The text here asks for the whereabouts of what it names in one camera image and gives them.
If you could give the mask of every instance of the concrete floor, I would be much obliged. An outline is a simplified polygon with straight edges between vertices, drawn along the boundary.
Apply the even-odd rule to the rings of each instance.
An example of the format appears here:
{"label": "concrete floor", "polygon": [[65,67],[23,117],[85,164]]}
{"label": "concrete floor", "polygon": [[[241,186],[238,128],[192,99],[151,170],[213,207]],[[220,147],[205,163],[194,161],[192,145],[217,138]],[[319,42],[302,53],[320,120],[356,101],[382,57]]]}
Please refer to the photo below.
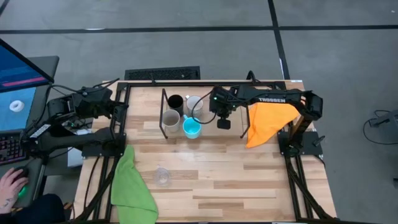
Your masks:
{"label": "concrete floor", "polygon": [[[280,26],[398,24],[395,0],[275,0]],[[0,30],[178,26],[270,26],[266,0],[11,0]],[[315,125],[338,216],[396,223],[397,146],[363,138],[374,110],[397,109],[398,30],[282,31],[291,79],[324,98]],[[2,39],[27,57],[58,55],[56,83],[72,88],[122,78],[124,70],[199,65],[202,79],[281,79],[273,31],[122,34],[10,34]],[[384,130],[373,139],[396,141]],[[46,192],[74,198],[77,175],[49,178]],[[68,182],[66,189],[59,182]]]}

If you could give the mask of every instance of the monitor screen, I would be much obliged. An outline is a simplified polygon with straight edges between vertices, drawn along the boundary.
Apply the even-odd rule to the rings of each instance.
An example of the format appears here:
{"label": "monitor screen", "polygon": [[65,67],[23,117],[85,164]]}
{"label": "monitor screen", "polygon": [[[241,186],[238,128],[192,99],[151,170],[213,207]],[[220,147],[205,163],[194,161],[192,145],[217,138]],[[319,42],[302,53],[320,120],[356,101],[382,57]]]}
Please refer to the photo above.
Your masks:
{"label": "monitor screen", "polygon": [[46,85],[51,80],[41,69],[0,42],[0,92]]}

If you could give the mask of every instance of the black mug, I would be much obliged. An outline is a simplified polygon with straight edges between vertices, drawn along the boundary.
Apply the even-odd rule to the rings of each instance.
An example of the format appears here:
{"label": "black mug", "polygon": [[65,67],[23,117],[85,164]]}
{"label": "black mug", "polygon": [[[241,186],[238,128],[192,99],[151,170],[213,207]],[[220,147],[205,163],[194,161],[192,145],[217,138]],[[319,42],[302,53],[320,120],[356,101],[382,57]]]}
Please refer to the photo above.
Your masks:
{"label": "black mug", "polygon": [[180,95],[172,95],[167,100],[169,107],[177,111],[180,116],[184,115],[184,99]]}

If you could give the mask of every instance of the black keyboard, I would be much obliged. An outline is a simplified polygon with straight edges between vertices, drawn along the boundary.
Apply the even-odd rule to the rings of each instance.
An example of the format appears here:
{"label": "black keyboard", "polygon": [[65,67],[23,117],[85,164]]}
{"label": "black keyboard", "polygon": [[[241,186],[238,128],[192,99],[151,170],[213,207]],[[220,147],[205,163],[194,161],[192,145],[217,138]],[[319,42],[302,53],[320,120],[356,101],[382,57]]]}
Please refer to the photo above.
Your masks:
{"label": "black keyboard", "polygon": [[199,66],[126,70],[125,80],[199,80]]}
{"label": "black keyboard", "polygon": [[21,131],[0,133],[0,166],[28,159],[19,145]]}

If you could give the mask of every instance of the wooden tabletop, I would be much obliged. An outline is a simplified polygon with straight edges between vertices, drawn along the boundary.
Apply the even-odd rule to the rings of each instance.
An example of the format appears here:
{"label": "wooden tabletop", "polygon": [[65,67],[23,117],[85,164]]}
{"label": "wooden tabletop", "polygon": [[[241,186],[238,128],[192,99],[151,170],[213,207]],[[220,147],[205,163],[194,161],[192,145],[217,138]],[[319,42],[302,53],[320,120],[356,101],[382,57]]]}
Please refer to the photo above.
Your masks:
{"label": "wooden tabletop", "polygon": [[[300,81],[285,81],[288,89],[303,90]],[[116,84],[109,87],[116,92]],[[274,136],[265,144],[246,149],[246,137],[240,139],[246,127],[246,111],[238,108],[229,117],[231,129],[216,128],[216,120],[202,126],[198,139],[187,139],[180,129],[165,139],[159,129],[162,88],[167,95],[203,96],[209,86],[132,87],[125,132],[127,143],[136,153],[135,165],[155,198],[159,209],[158,222],[200,221],[294,221],[294,211],[284,158],[279,153]],[[203,108],[202,121],[213,117],[208,111],[208,97]],[[93,131],[109,126],[109,120],[94,120]],[[309,191],[331,216],[336,216],[323,164],[314,156],[302,156]],[[75,197],[78,216],[95,158],[83,163]],[[108,170],[113,163],[111,159]],[[157,166],[171,173],[171,183],[160,187],[154,182]],[[88,192],[88,202],[98,189],[102,158],[96,165]],[[302,195],[298,190],[302,216],[305,216]],[[101,204],[100,218],[104,218],[108,190]],[[111,222],[118,222],[113,206]]]}

